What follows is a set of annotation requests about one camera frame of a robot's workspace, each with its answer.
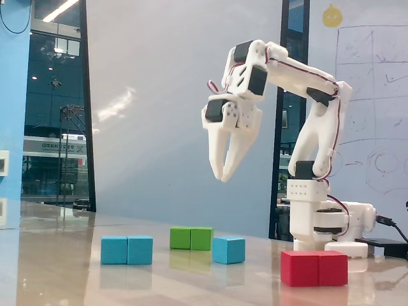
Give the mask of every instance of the table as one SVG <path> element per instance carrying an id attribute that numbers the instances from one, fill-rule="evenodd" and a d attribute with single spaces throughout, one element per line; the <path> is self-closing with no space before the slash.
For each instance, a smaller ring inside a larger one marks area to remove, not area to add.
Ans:
<path id="1" fill-rule="evenodd" d="M 75 217 L 69 208 L 35 203 L 25 203 L 22 215 L 20 228 L 0 231 L 0 248 L 9 250 L 0 257 L 2 305 L 383 306 L 408 299 L 402 259 L 350 260 L 351 268 L 360 260 L 367 271 L 350 273 L 341 288 L 289 288 L 280 282 L 280 253 L 290 242 L 245 237 L 245 263 L 222 265 L 209 252 L 169 250 L 170 224 Z M 103 235 L 153 236 L 153 264 L 101 266 Z"/>

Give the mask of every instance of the sign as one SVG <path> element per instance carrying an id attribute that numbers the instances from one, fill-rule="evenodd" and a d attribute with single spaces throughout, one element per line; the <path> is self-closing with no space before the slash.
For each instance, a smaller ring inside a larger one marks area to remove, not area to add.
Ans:
<path id="1" fill-rule="evenodd" d="M 67 145 L 66 139 L 61 142 L 61 156 L 65 155 Z M 24 155 L 28 156 L 58 156 L 59 139 L 45 137 L 24 137 L 23 146 Z M 68 155 L 83 157 L 87 155 L 87 147 L 85 140 L 68 140 Z"/>

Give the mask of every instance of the sticker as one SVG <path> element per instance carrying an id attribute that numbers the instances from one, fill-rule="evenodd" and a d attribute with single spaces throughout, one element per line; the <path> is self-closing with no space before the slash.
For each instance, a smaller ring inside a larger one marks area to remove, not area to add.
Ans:
<path id="1" fill-rule="evenodd" d="M 343 21 L 342 12 L 332 4 L 323 13 L 323 24 L 326 27 L 338 27 Z"/>

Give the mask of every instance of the green cube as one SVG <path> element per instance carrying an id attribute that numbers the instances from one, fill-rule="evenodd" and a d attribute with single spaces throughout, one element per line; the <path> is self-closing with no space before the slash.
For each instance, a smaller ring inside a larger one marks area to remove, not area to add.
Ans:
<path id="1" fill-rule="evenodd" d="M 196 251 L 211 251 L 214 228 L 191 228 L 191 249 Z"/>
<path id="2" fill-rule="evenodd" d="M 190 249 L 190 230 L 185 226 L 173 226 L 170 228 L 170 248 L 171 249 Z"/>

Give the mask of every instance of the robotic arm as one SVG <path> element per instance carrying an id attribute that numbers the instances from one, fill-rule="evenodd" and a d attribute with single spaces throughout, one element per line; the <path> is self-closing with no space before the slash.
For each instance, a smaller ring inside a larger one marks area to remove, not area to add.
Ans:
<path id="1" fill-rule="evenodd" d="M 227 182 L 255 142 L 262 120 L 256 103 L 264 99 L 267 82 L 313 100 L 288 167 L 294 176 L 288 180 L 294 250 L 331 249 L 350 257 L 367 257 L 367 244 L 354 239 L 372 230 L 375 209 L 371 204 L 342 203 L 328 196 L 326 180 L 332 170 L 351 87 L 291 59 L 288 51 L 275 43 L 255 40 L 232 48 L 222 78 L 223 90 L 213 81 L 207 84 L 214 95 L 201 111 L 201 119 L 208 130 L 215 177 Z M 316 149 L 316 160 L 309 160 Z"/>
<path id="2" fill-rule="evenodd" d="M 285 48 L 261 40 L 248 41 L 229 51 L 222 92 L 213 81 L 208 83 L 214 95 L 201 111 L 201 118 L 208 130 L 210 164 L 215 177 L 227 182 L 255 142 L 262 120 L 262 111 L 256 103 L 265 98 L 267 82 L 314 100 L 295 145 L 289 172 L 295 176 L 296 162 L 310 159 L 318 148 L 313 174 L 325 178 L 331 170 L 351 87 L 336 82 L 328 73 L 291 59 Z"/>

